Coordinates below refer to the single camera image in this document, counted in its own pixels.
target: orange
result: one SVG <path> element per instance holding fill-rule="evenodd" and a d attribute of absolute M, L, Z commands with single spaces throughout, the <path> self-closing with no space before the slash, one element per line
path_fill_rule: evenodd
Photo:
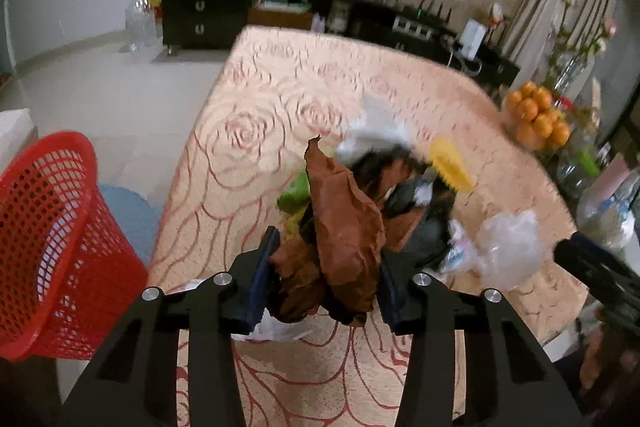
<path fill-rule="evenodd" d="M 524 98 L 531 98 L 538 91 L 538 86 L 533 82 L 525 82 L 520 86 L 520 92 Z"/>
<path fill-rule="evenodd" d="M 545 111 L 545 116 L 551 120 L 551 123 L 556 123 L 560 120 L 560 111 L 558 111 L 555 107 L 551 107 Z"/>
<path fill-rule="evenodd" d="M 517 114 L 518 106 L 522 102 L 522 93 L 519 91 L 510 91 L 507 93 L 505 104 L 511 114 Z"/>
<path fill-rule="evenodd" d="M 548 116 L 539 114 L 533 122 L 533 129 L 541 138 L 549 138 L 554 130 L 554 125 Z"/>
<path fill-rule="evenodd" d="M 531 121 L 538 115 L 538 104 L 531 98 L 525 98 L 518 106 L 520 118 Z"/>
<path fill-rule="evenodd" d="M 551 96 L 551 92 L 546 87 L 541 87 L 536 94 L 533 95 L 533 100 L 536 101 L 540 111 L 546 111 L 551 107 L 554 99 Z"/>
<path fill-rule="evenodd" d="M 549 136 L 549 143 L 553 147 L 562 147 L 569 141 L 569 137 L 571 136 L 571 130 L 569 126 L 564 122 L 556 122 L 554 124 L 554 129 L 551 132 L 551 136 Z"/>
<path fill-rule="evenodd" d="M 516 130 L 516 140 L 529 151 L 535 150 L 538 146 L 538 137 L 530 122 L 520 122 Z"/>

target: dining table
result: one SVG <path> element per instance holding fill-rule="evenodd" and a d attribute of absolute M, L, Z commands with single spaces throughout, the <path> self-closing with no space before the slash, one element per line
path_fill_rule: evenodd
<path fill-rule="evenodd" d="M 461 73 L 398 50 L 341 36 L 247 26 L 204 101 L 164 206 L 149 285 L 179 291 L 228 269 L 282 227 L 276 198 L 304 168 L 307 142 L 335 150 L 363 116 L 364 94 L 405 125 L 420 147 L 450 139 L 476 180 L 452 216 L 471 238 L 500 212 L 533 210 L 544 260 L 505 296 L 544 344 L 580 312 L 587 288 L 553 262 L 556 242 L 575 225 L 538 160 L 505 134 L 498 108 Z M 478 295 L 473 273 L 450 287 Z M 234 342 L 238 388 L 250 427 L 393 426 L 411 338 L 394 336 L 377 307 L 364 327 L 342 325 L 320 308 L 296 341 Z M 463 335 L 456 332 L 454 415 L 465 408 Z M 178 425 L 190 425 L 188 332 L 177 359 Z"/>

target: black tv cabinet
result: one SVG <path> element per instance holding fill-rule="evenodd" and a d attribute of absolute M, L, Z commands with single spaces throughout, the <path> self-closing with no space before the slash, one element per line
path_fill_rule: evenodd
<path fill-rule="evenodd" d="M 302 0 L 289 0 L 298 3 Z M 329 15 L 334 0 L 306 0 L 311 10 Z M 351 4 L 345 36 L 395 48 L 442 64 L 449 53 L 440 45 L 440 37 L 453 35 L 443 20 L 427 14 L 418 21 L 430 31 L 429 39 L 419 39 L 394 30 L 398 16 L 416 21 L 415 9 L 399 10 L 375 0 L 338 0 Z M 176 48 L 230 49 L 247 24 L 254 0 L 162 0 L 162 42 Z M 478 52 L 482 70 L 475 80 L 483 87 L 510 85 L 518 67 L 482 45 Z"/>

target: blue mat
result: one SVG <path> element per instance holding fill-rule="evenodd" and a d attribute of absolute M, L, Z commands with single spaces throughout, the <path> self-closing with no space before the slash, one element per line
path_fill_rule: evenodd
<path fill-rule="evenodd" d="M 151 206 L 145 198 L 128 188 L 103 184 L 98 188 L 136 255 L 148 268 L 154 253 L 162 207 Z"/>

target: orange pile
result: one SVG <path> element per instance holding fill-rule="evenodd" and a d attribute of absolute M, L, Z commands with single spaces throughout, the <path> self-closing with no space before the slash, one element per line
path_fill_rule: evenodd
<path fill-rule="evenodd" d="M 563 115 L 551 107 L 553 97 L 546 87 L 527 82 L 510 91 L 504 100 L 518 142 L 528 150 L 542 151 L 564 146 L 571 129 Z"/>

